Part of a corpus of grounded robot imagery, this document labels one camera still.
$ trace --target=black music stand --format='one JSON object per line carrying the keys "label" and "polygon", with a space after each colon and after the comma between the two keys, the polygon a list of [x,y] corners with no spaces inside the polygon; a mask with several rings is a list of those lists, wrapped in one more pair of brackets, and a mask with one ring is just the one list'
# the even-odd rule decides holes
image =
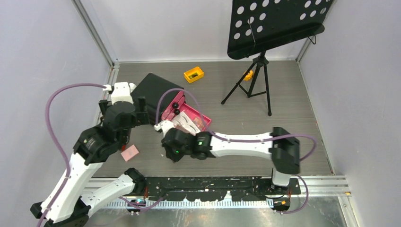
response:
{"label": "black music stand", "polygon": [[[322,33],[323,21],[332,2],[333,0],[233,0],[227,54],[234,60],[258,53],[260,55],[253,59],[252,65],[221,104],[240,87],[247,98],[266,94],[268,116],[271,116],[266,50]],[[246,91],[240,83],[255,65],[251,86]],[[252,94],[261,67],[266,91]]]}

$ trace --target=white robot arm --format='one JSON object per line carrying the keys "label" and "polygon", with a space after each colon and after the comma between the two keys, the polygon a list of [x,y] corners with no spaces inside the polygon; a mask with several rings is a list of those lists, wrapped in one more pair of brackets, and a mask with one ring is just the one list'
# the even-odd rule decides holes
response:
{"label": "white robot arm", "polygon": [[[163,133],[162,146],[166,150],[166,157],[173,162],[179,161],[184,155],[190,155],[192,158],[200,160],[226,155],[271,159],[275,166],[272,182],[273,185],[280,187],[287,187],[291,175],[300,172],[299,141],[297,139],[288,138],[259,143],[246,142],[247,140],[262,140],[289,134],[280,127],[273,128],[272,133],[267,132],[258,135],[225,135],[221,133],[212,135],[210,132],[200,132],[196,136],[174,128],[171,121],[162,121],[154,128]],[[230,142],[230,140],[242,140],[243,142]]]}
{"label": "white robot arm", "polygon": [[[139,108],[132,101],[131,92],[134,88],[134,84],[122,82],[104,89],[111,93],[111,101],[99,102],[102,122],[83,131],[75,144],[69,164],[70,176],[51,209],[45,214],[46,226],[83,226],[96,211],[119,196],[144,190],[145,177],[130,168],[110,184],[82,194],[90,178],[108,157],[128,143],[131,128],[149,124],[145,100],[139,99]],[[36,218],[40,218],[47,210],[65,174],[46,200],[32,205],[31,212]]]}

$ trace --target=pink sponge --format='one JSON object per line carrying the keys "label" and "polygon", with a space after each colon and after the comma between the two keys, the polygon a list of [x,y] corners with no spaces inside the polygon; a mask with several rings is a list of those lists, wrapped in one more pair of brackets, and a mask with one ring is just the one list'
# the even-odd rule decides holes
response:
{"label": "pink sponge", "polygon": [[133,158],[137,154],[139,154],[139,151],[135,147],[135,145],[131,145],[125,151],[121,152],[121,156],[122,156],[122,158],[124,158],[124,160],[126,162],[128,162],[131,158]]}

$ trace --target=gray wall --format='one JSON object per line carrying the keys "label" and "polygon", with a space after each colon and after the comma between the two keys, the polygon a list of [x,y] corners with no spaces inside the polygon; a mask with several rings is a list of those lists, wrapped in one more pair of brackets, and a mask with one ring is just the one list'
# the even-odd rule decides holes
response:
{"label": "gray wall", "polygon": [[[58,88],[104,84],[109,66],[69,0],[4,1],[0,7],[1,226],[33,226],[32,203],[50,194],[64,162],[44,122]],[[54,100],[51,121],[70,155],[94,123],[99,88],[76,88]]]}
{"label": "gray wall", "polygon": [[[119,61],[229,60],[232,0],[84,0],[102,40]],[[262,0],[255,0],[261,5]],[[275,7],[273,0],[267,7]],[[266,52],[295,59],[300,40]]]}
{"label": "gray wall", "polygon": [[367,227],[400,225],[399,9],[399,0],[338,0],[301,61],[329,157]]}

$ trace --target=gray floor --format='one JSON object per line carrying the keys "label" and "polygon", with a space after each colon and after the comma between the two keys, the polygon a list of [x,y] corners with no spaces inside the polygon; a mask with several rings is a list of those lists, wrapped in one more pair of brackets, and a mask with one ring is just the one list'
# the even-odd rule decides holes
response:
{"label": "gray floor", "polygon": [[[238,88],[225,105],[220,102],[229,93],[241,74],[250,66],[249,61],[132,63],[122,64],[117,81],[138,84],[149,73],[166,78],[192,92],[201,105],[201,111],[212,119],[211,129],[224,134],[259,134],[280,126],[291,133],[321,135],[307,96],[306,88],[295,61],[272,61],[268,65],[270,98],[273,116],[267,116],[266,96],[246,98]],[[183,73],[199,66],[204,78],[189,84]],[[251,81],[243,81],[248,88]],[[260,74],[254,93],[265,90],[264,77]],[[187,97],[187,103],[194,102]],[[109,157],[96,176],[119,176],[134,167],[146,176],[211,176],[211,175],[270,175],[272,162],[258,157],[226,156],[203,161],[184,157],[173,163],[167,159],[160,146],[162,135],[151,126],[132,130],[130,143],[140,151],[134,159],[125,162],[119,153]],[[312,143],[301,141],[301,155],[306,154]],[[331,174],[323,145],[301,164],[302,175]]]}

